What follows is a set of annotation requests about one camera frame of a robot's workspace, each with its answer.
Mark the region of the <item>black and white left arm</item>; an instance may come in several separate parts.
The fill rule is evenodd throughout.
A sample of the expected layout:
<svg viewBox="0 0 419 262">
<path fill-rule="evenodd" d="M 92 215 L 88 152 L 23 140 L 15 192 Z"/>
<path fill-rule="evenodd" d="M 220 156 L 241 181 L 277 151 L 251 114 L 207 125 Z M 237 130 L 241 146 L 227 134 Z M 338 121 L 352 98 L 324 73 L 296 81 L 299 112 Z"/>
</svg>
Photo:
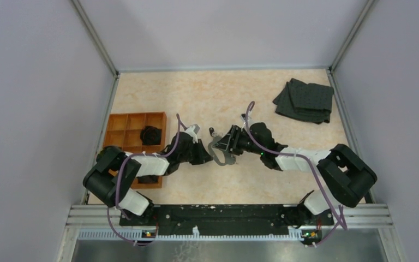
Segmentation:
<svg viewBox="0 0 419 262">
<path fill-rule="evenodd" d="M 179 132 L 157 153 L 129 153 L 117 146 L 105 147 L 82 184 L 107 207 L 131 213 L 133 220 L 144 226 L 153 219 L 153 203 L 131 188 L 136 178 L 168 176 L 182 163 L 201 165 L 212 159 L 201 139 Z"/>
</svg>

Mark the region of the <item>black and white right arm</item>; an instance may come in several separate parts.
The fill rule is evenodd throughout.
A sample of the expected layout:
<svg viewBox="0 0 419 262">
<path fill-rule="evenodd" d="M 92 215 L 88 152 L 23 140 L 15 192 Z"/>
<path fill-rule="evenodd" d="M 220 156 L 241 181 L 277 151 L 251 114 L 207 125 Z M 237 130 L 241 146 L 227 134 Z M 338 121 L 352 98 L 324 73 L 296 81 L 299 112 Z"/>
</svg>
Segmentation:
<svg viewBox="0 0 419 262">
<path fill-rule="evenodd" d="M 277 171 L 310 172 L 324 184 L 308 193 L 299 203 L 298 218 L 305 225 L 314 224 L 320 213 L 343 205 L 354 208 L 378 180 L 376 173 L 347 145 L 330 150 L 304 150 L 276 142 L 265 123 L 245 129 L 233 125 L 216 140 L 213 148 L 240 156 L 245 152 L 260 156 L 263 164 Z"/>
</svg>

